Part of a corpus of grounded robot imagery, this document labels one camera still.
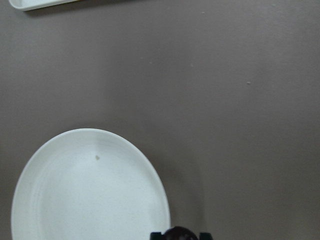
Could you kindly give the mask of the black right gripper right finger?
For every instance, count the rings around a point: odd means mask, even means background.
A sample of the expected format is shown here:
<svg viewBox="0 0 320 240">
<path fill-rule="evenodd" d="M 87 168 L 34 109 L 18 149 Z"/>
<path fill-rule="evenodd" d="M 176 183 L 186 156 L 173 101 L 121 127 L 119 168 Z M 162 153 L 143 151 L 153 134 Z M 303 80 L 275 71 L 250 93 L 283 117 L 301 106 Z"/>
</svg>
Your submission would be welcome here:
<svg viewBox="0 0 320 240">
<path fill-rule="evenodd" d="M 213 240 L 213 236 L 209 232 L 201 232 L 199 234 L 199 240 Z"/>
</svg>

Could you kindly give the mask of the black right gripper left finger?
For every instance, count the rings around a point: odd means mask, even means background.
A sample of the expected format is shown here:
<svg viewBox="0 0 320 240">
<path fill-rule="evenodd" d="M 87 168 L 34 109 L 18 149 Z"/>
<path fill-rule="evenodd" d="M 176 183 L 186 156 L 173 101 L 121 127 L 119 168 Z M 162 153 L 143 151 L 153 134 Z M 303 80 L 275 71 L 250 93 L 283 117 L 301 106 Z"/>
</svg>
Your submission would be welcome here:
<svg viewBox="0 0 320 240">
<path fill-rule="evenodd" d="M 162 240 L 163 235 L 161 232 L 151 232 L 149 236 L 149 240 Z"/>
</svg>

